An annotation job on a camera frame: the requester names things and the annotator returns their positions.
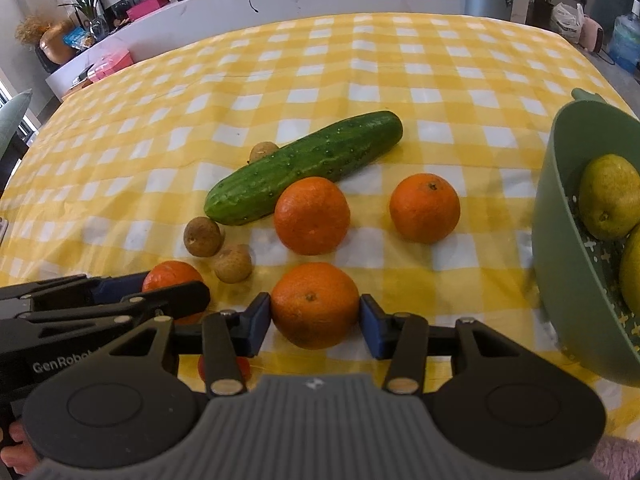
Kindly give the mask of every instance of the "chair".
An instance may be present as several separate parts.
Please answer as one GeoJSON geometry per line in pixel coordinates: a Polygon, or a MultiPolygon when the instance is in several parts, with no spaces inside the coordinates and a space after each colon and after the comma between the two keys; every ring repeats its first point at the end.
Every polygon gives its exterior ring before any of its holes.
{"type": "Polygon", "coordinates": [[[29,149],[16,132],[27,113],[32,94],[31,90],[22,92],[0,107],[0,196],[18,160],[22,160],[29,149]]]}

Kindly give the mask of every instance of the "cucumber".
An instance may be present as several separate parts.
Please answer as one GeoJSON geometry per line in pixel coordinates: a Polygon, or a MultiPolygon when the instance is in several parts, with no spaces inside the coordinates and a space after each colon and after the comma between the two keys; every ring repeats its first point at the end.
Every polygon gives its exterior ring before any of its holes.
{"type": "Polygon", "coordinates": [[[217,183],[204,213],[223,225],[244,225],[273,213],[294,182],[322,176],[336,182],[388,152],[402,138],[402,123],[388,111],[331,124],[240,168],[217,183]]]}

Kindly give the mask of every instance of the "pink box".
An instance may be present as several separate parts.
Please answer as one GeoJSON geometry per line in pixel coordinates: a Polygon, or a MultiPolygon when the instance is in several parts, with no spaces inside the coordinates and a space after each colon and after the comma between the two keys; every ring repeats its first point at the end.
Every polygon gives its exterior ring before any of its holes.
{"type": "Polygon", "coordinates": [[[138,20],[154,10],[162,9],[168,3],[169,0],[142,0],[127,11],[127,16],[130,20],[138,20]]]}
{"type": "Polygon", "coordinates": [[[119,50],[103,57],[89,70],[87,77],[94,83],[108,75],[115,74],[127,66],[133,65],[133,59],[128,50],[119,50]]]}

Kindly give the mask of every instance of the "yellow checkered tablecloth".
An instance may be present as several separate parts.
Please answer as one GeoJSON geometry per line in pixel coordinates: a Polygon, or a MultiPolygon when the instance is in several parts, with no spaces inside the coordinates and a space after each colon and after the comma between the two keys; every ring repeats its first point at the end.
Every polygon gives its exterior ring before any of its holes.
{"type": "MultiPolygon", "coordinates": [[[[0,285],[75,272],[117,276],[180,258],[206,277],[213,308],[242,308],[295,264],[343,268],[388,312],[432,323],[475,316],[592,385],[609,433],[640,437],[638,391],[599,379],[556,351],[531,269],[536,184],[553,116],[576,87],[628,110],[565,40],[514,23],[466,16],[359,14],[230,32],[138,63],[65,102],[38,136],[0,200],[10,222],[0,285]],[[271,218],[226,229],[250,245],[255,272],[224,285],[191,258],[184,225],[204,197],[246,163],[254,144],[283,144],[343,118],[389,109],[398,146],[340,184],[352,226],[321,258],[287,251],[271,218]],[[404,177],[428,171],[453,184],[462,217],[428,247],[398,238],[387,212],[404,177]]],[[[303,351],[270,329],[260,371],[365,371],[381,379],[354,333],[303,351]]],[[[450,375],[430,362],[429,388],[450,375]]],[[[182,375],[194,387],[194,358],[182,375]]]]}

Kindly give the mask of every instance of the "gold vase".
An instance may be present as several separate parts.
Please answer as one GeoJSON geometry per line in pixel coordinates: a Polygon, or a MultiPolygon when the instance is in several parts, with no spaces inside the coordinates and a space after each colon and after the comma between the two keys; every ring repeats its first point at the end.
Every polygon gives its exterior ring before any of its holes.
{"type": "Polygon", "coordinates": [[[64,65],[76,56],[76,50],[63,41],[63,38],[76,26],[71,20],[65,20],[49,27],[40,39],[40,48],[45,55],[58,65],[64,65]]]}

